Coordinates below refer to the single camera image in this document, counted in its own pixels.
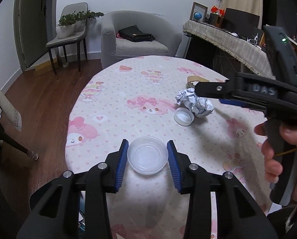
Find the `person's right hand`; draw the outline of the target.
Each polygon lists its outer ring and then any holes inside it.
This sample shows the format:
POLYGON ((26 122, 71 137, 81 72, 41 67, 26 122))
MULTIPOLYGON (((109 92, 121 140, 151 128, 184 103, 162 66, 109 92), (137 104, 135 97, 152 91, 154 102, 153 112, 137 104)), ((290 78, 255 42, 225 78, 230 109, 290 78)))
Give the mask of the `person's right hand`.
MULTIPOLYGON (((282 124, 280 127, 280 135, 286 142, 297 147, 297 127, 289 127, 282 124)), ((273 160, 274 150, 267 139, 262 144, 261 151, 265 159, 265 179, 268 182, 276 183, 279 180, 283 168, 280 163, 273 160)), ((297 202, 297 184, 292 194, 292 199, 297 202)))

